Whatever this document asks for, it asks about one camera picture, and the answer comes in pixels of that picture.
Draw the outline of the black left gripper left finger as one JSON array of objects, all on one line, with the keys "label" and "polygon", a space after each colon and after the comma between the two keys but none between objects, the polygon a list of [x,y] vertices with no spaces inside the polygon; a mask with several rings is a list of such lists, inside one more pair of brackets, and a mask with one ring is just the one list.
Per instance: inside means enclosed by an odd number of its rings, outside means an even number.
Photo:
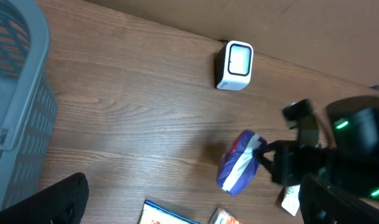
[{"label": "black left gripper left finger", "polygon": [[0,211],[0,223],[80,223],[89,198],[86,175],[77,172]]}]

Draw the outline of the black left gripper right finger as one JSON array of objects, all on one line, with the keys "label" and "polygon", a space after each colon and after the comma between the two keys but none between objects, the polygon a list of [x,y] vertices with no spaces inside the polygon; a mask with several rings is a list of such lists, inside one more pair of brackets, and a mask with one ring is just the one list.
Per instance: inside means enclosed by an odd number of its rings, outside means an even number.
[{"label": "black left gripper right finger", "polygon": [[312,174],[302,181],[299,202],[304,223],[379,224],[379,209]]}]

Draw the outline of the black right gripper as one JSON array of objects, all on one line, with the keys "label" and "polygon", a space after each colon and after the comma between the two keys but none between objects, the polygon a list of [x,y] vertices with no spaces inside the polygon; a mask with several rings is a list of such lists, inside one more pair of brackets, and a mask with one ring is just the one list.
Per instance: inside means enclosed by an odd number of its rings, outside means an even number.
[{"label": "black right gripper", "polygon": [[[273,152],[273,160],[264,155]],[[297,141],[262,141],[253,157],[269,171],[272,181],[284,187],[300,185],[308,174],[326,178],[336,148],[300,147]]]}]

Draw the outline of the red purple pad packet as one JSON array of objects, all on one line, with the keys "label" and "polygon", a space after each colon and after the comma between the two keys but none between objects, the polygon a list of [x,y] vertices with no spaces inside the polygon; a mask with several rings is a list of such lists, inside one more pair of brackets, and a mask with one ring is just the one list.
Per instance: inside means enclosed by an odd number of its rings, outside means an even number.
[{"label": "red purple pad packet", "polygon": [[240,194],[254,179],[260,166],[253,153],[266,145],[266,140],[259,134],[244,130],[222,156],[216,184],[232,196]]}]

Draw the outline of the small orange white tissue pack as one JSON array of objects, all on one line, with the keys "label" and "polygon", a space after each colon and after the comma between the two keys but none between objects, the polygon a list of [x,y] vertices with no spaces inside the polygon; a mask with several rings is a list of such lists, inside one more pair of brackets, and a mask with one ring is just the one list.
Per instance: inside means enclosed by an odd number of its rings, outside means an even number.
[{"label": "small orange white tissue pack", "polygon": [[208,224],[241,224],[241,222],[225,209],[217,208]]}]

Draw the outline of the yellow snack packet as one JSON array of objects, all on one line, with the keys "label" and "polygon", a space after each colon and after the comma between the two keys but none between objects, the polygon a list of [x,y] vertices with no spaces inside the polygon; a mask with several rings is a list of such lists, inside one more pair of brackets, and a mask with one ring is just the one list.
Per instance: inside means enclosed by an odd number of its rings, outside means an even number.
[{"label": "yellow snack packet", "polygon": [[160,207],[158,204],[146,200],[139,219],[139,224],[200,224],[189,218],[183,217],[171,210]]}]

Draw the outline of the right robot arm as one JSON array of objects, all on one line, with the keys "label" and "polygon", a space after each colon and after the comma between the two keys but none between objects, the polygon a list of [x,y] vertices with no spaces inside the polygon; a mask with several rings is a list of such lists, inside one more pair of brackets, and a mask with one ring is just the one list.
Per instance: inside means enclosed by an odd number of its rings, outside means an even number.
[{"label": "right robot arm", "polygon": [[379,201],[379,97],[355,96],[325,108],[334,146],[319,144],[319,125],[311,102],[283,108],[295,140],[277,140],[253,151],[254,158],[284,187],[308,174],[361,198]]}]

